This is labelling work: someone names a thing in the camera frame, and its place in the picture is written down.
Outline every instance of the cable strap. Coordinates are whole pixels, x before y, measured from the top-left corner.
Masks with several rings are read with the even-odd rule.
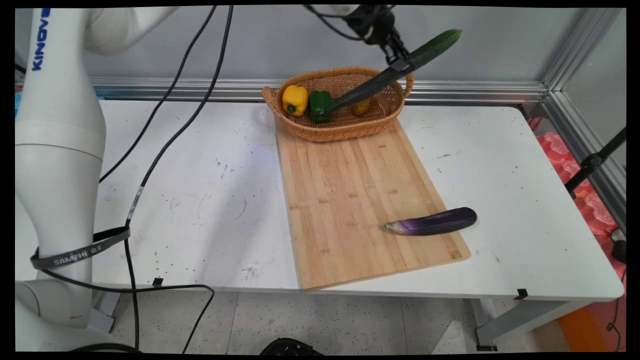
[[[30,259],[31,265],[33,265],[33,268],[36,270],[44,270],[77,263],[78,261],[100,254],[122,240],[128,239],[130,235],[131,230],[128,226],[115,227],[93,234],[93,244],[89,246],[71,250],[60,255],[49,256],[48,258],[39,258],[39,248],[36,248],[35,254],[33,254]]]

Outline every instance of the wicker basket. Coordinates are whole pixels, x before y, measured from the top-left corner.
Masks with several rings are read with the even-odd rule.
[[[352,114],[351,107],[346,106],[332,113],[331,121],[324,124],[312,122],[308,111],[300,117],[288,114],[282,109],[282,93],[287,86],[298,85],[304,86],[309,92],[329,91],[335,100],[379,73],[376,69],[365,67],[306,72],[285,81],[280,85],[278,92],[269,87],[263,88],[262,96],[276,118],[280,119],[292,134],[301,138],[325,142],[373,135],[382,132],[397,118],[404,106],[404,99],[409,96],[413,87],[413,73],[406,76],[404,90],[396,81],[374,95],[371,108],[365,115],[357,117]]]

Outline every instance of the basket handle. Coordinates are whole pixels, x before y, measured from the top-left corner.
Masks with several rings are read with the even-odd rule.
[[[264,102],[274,111],[278,111],[278,105],[276,104],[276,96],[277,93],[270,87],[265,86],[262,88],[262,97],[264,98]]]
[[[413,75],[413,73],[410,72],[405,76],[405,78],[406,78],[406,85],[404,86],[404,98],[406,99],[407,97],[409,97],[409,94],[413,89],[413,81],[415,80],[415,75]]]

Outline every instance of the white table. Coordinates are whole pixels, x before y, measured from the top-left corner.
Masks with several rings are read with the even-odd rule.
[[[100,103],[107,120],[104,172],[132,144],[156,103]],[[100,185],[95,231],[124,224],[152,159],[196,106],[162,105],[137,148]],[[477,224],[461,231],[471,257],[319,292],[513,299],[517,289],[526,289],[526,300],[549,300],[524,301],[493,321],[489,314],[479,324],[483,343],[622,295],[616,273],[518,110],[405,106],[399,120],[444,204],[477,212]],[[28,259],[36,236],[17,197],[15,206],[15,276],[33,279]],[[207,103],[159,162],[131,227],[140,286],[162,277],[164,285],[299,291],[271,110],[258,103]],[[93,264],[94,283],[128,286],[121,245]]]

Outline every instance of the green bell pepper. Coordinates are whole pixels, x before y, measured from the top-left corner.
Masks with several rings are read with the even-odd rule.
[[[331,120],[331,115],[320,115],[331,102],[330,92],[312,91],[311,94],[309,94],[309,115],[311,115],[311,121],[323,123]]]

